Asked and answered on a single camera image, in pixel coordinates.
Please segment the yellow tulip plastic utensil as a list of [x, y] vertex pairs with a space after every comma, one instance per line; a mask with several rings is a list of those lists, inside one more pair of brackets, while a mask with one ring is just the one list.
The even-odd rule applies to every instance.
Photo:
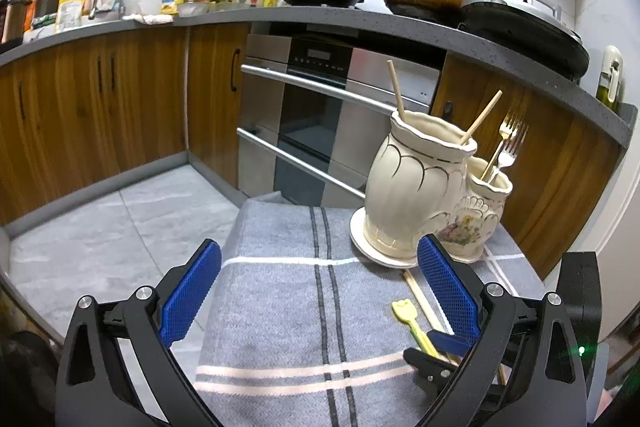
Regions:
[[436, 350], [428, 339], [424, 330], [418, 323], [418, 310], [411, 300], [395, 300], [390, 304], [396, 319], [409, 327], [410, 332], [420, 349], [436, 359], [442, 360], [442, 355]]

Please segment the silver fork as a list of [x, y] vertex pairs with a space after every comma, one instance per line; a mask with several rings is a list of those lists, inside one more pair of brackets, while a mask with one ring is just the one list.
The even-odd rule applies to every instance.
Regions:
[[514, 139], [506, 143], [506, 146], [499, 154], [498, 160], [495, 163], [494, 168], [492, 168], [490, 175], [488, 176], [488, 183], [494, 181], [495, 177], [498, 176], [498, 173], [503, 169], [510, 168], [514, 165], [514, 162], [516, 161], [516, 158], [518, 158], [518, 154], [520, 153], [520, 150], [524, 145], [527, 132], [528, 124], [525, 124], [525, 122], [523, 121], [518, 135]]

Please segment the gold fork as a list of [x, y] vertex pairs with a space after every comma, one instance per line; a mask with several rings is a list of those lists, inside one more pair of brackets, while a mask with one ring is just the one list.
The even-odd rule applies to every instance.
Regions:
[[518, 132], [520, 131], [523, 124], [522, 115], [518, 113], [516, 109], [510, 109], [508, 113], [506, 113], [506, 117], [504, 117], [502, 123], [499, 127], [499, 135], [500, 142], [495, 149], [495, 152], [492, 154], [491, 158], [488, 160], [488, 163], [480, 176], [482, 181], [487, 181], [488, 176], [490, 175], [492, 168], [494, 168], [495, 163], [498, 160], [499, 154], [502, 152], [506, 143], [510, 140], [514, 139]]

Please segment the wooden kitchen cabinets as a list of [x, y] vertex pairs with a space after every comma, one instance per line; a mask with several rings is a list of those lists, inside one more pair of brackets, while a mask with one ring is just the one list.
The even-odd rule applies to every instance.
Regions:
[[[286, 87], [275, 70], [248, 60], [247, 37], [243, 23], [90, 28], [3, 65], [2, 223], [114, 176], [188, 160], [238, 186], [238, 130], [274, 141], [259, 118], [282, 115]], [[624, 150], [599, 124], [605, 108], [594, 98], [578, 114], [455, 53], [445, 56], [432, 113], [465, 126], [496, 91], [502, 98], [475, 138], [487, 156], [509, 110], [525, 120], [503, 224], [544, 275], [586, 224]]]

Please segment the grey kitchen countertop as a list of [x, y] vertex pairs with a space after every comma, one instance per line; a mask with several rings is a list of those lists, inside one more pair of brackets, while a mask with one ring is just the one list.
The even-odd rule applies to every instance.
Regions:
[[169, 23], [158, 25], [148, 25], [137, 20], [114, 20], [114, 22], [82, 26], [23, 43], [3, 52], [1, 65], [9, 65], [25, 56], [63, 43], [120, 34], [125, 31], [271, 23], [310, 25], [330, 35], [354, 37], [358, 40], [369, 34], [375, 42], [374, 48], [377, 51], [388, 50], [394, 41], [400, 40], [404, 43], [411, 42], [416, 46], [451, 52], [491, 72], [498, 72], [570, 112], [586, 118], [593, 126], [620, 144], [623, 150], [628, 150], [634, 135], [634, 125], [638, 116], [636, 106], [625, 104], [623, 114], [617, 115], [598, 102], [594, 96], [578, 87], [576, 83], [529, 57], [462, 30], [426, 20], [357, 9], [313, 8], [312, 6], [234, 8], [198, 16], [175, 17]]

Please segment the cream floral ceramic utensil holder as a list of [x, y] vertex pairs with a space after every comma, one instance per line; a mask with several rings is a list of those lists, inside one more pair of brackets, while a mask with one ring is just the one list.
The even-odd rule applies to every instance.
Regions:
[[390, 133], [369, 171], [364, 206], [349, 222], [352, 243], [387, 268], [418, 264], [418, 243], [435, 235], [451, 258], [473, 263], [501, 221], [513, 183], [482, 179], [487, 161], [454, 124], [407, 110], [390, 116]]

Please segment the grey striped table cloth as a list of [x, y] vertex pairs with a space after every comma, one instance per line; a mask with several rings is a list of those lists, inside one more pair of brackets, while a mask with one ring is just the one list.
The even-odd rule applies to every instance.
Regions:
[[347, 209], [252, 198], [210, 291], [195, 389], [226, 426], [412, 426], [431, 397], [402, 354], [401, 273], [360, 254]]

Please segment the stainless built-in oven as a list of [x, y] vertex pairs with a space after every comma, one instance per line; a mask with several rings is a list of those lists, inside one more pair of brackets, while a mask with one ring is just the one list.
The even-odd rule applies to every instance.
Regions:
[[241, 65], [239, 188], [278, 192], [296, 205], [355, 209], [390, 131], [393, 60], [406, 108], [426, 113], [443, 50], [372, 36], [330, 35], [301, 24], [254, 24]]

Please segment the olive oil bottle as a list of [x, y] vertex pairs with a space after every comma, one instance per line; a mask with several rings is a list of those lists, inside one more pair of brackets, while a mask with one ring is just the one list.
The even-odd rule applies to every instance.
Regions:
[[620, 103], [623, 62], [619, 48], [607, 46], [604, 49], [596, 98], [614, 113]]

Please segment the black lidded pan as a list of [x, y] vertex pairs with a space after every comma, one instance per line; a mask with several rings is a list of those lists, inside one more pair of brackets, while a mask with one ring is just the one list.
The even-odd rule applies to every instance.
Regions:
[[463, 0], [460, 27], [578, 83], [589, 66], [582, 38], [549, 0]]

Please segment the yellow snack bag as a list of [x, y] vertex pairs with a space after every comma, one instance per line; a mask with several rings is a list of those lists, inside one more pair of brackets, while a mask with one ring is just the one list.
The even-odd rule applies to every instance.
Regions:
[[82, 10], [86, 0], [58, 0], [55, 31], [61, 32], [81, 25]]

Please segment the dark thermos jar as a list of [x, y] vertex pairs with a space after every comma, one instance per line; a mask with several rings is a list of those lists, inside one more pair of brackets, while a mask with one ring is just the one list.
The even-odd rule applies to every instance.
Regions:
[[22, 40], [30, 0], [1, 0], [1, 43]]

